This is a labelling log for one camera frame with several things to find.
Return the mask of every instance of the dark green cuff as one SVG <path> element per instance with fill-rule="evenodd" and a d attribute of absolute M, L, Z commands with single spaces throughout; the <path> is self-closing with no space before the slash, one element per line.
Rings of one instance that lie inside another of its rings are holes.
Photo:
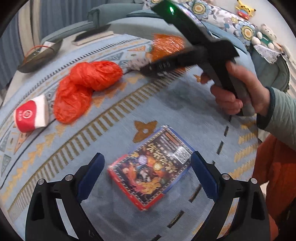
<path fill-rule="evenodd" d="M 272 114 L 274 112 L 274 105 L 275 105 L 275 102 L 276 102 L 276 97 L 275 97 L 275 94 L 274 94 L 274 90 L 271 87 L 266 87 L 266 89 L 269 90 L 269 94 L 270 94 L 270 103 L 269 103 L 267 115 L 262 116 L 260 114 L 257 114 L 257 126 L 261 130 L 264 130 L 268 126 L 268 124 L 270 122 L 270 119 L 272 117 Z"/>

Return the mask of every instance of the white logo on cup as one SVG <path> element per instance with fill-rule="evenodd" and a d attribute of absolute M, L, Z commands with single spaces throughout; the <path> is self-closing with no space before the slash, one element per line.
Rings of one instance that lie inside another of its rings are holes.
<path fill-rule="evenodd" d="M 32 112 L 31 110 L 26 110 L 26 111 L 24 111 L 24 113 L 22 114 L 22 116 L 23 116 L 25 119 L 30 118 L 32 115 L 33 115 L 33 112 Z"/>

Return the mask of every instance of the person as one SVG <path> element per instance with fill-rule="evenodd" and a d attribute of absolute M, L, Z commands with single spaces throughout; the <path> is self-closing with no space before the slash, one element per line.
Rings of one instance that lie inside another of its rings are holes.
<path fill-rule="evenodd" d="M 296 100 L 278 89 L 264 87 L 257 76 L 243 66 L 229 61 L 226 68 L 230 75 L 245 83 L 257 113 L 258 128 L 271 133 L 258 148 L 253 173 L 259 184 L 269 181 L 266 205 L 271 240 L 295 237 Z M 201 75 L 202 84 L 209 80 L 205 73 Z M 235 115 L 240 112 L 243 103 L 232 92 L 215 84 L 210 91 L 215 96 L 216 103 L 227 114 Z"/>

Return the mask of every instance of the silver bolt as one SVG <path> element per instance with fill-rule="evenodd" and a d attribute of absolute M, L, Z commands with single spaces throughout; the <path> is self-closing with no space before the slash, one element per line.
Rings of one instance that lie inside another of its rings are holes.
<path fill-rule="evenodd" d="M 39 179 L 37 182 L 39 185 L 42 185 L 44 183 L 44 179 Z"/>
<path fill-rule="evenodd" d="M 66 181 L 71 181 L 73 179 L 73 175 L 69 174 L 65 177 Z"/>
<path fill-rule="evenodd" d="M 224 174 L 222 174 L 222 178 L 224 180 L 229 180 L 230 179 L 230 176 L 227 173 L 224 173 Z"/>
<path fill-rule="evenodd" d="M 256 184 L 256 183 L 257 183 L 257 180 L 256 180 L 255 178 L 251 178 L 251 182 L 252 182 L 253 184 Z"/>

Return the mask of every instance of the qr code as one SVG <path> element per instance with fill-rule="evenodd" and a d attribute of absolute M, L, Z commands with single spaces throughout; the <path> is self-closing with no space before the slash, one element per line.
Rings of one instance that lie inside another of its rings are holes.
<path fill-rule="evenodd" d="M 190 157 L 190 154 L 186 149 L 182 146 L 180 146 L 175 152 L 174 152 L 174 157 L 178 159 L 178 161 L 182 164 L 184 164 Z"/>

